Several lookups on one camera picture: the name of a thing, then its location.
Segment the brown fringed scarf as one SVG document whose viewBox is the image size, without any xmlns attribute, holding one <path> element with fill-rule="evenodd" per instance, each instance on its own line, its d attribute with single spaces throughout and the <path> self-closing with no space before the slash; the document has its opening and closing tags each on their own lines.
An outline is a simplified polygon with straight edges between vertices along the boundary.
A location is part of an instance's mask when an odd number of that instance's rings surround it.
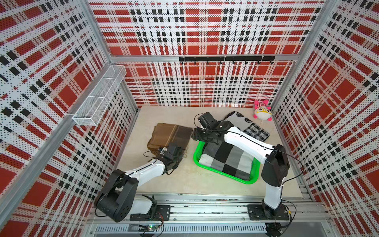
<svg viewBox="0 0 379 237">
<path fill-rule="evenodd" d="M 183 149 L 187 148 L 193 129 L 185 126 L 158 123 L 147 144 L 148 150 L 154 155 L 159 154 L 159 148 L 168 148 L 170 143 Z"/>
</svg>

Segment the black white patterned scarf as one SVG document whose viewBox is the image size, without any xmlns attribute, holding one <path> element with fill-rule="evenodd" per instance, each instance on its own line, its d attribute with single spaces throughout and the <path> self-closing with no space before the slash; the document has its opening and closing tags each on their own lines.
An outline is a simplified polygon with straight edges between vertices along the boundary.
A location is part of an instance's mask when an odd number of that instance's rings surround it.
<svg viewBox="0 0 379 237">
<path fill-rule="evenodd" d="M 265 142 L 270 136 L 267 131 L 239 112 L 233 111 L 229 113 L 224 120 L 231 122 L 239 130 L 261 142 Z"/>
</svg>

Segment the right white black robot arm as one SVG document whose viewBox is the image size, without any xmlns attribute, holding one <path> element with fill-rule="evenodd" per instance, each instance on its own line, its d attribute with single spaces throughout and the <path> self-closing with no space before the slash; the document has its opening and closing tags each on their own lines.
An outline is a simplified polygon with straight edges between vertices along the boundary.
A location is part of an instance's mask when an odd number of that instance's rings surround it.
<svg viewBox="0 0 379 237">
<path fill-rule="evenodd" d="M 198 114 L 195 118 L 201 124 L 194 129 L 192 139 L 202 142 L 226 142 L 247 152 L 263 165 L 261 177 L 266 183 L 262 210 L 267 219 L 273 219 L 284 211 L 282 190 L 290 164 L 285 148 L 261 142 L 234 126 L 230 121 L 218 122 L 209 113 Z"/>
</svg>

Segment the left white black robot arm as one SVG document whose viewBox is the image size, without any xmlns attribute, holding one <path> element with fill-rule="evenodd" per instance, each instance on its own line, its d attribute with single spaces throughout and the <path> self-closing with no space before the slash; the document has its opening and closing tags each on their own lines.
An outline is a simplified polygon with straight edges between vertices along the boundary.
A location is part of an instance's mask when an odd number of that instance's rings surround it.
<svg viewBox="0 0 379 237">
<path fill-rule="evenodd" d="M 109 217 L 116 223 L 128 215 L 131 221 L 148 221 L 164 218 L 159 214 L 154 196 L 136 196 L 137 189 L 154 178 L 168 174 L 178 168 L 185 149 L 170 143 L 161 147 L 158 154 L 150 157 L 145 165 L 129 171 L 114 170 L 94 201 L 95 216 Z"/>
</svg>

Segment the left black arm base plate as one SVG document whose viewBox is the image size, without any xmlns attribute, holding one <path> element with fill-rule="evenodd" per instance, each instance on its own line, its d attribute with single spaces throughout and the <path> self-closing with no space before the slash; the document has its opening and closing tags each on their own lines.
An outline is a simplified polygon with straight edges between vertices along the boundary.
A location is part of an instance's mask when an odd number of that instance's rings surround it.
<svg viewBox="0 0 379 237">
<path fill-rule="evenodd" d="M 130 221 L 152 221 L 155 219 L 168 221 L 170 218 L 170 205 L 153 205 L 147 214 L 132 214 Z"/>
</svg>

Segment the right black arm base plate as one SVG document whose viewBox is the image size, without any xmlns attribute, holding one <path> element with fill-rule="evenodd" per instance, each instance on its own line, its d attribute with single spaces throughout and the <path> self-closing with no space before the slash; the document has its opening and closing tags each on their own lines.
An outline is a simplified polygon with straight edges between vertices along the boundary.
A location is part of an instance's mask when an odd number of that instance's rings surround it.
<svg viewBox="0 0 379 237">
<path fill-rule="evenodd" d="M 290 220 L 288 210 L 285 205 L 281 204 L 277 209 L 271 209 L 263 204 L 247 205 L 249 219 L 252 221 L 271 220 L 271 221 L 288 221 Z"/>
</svg>

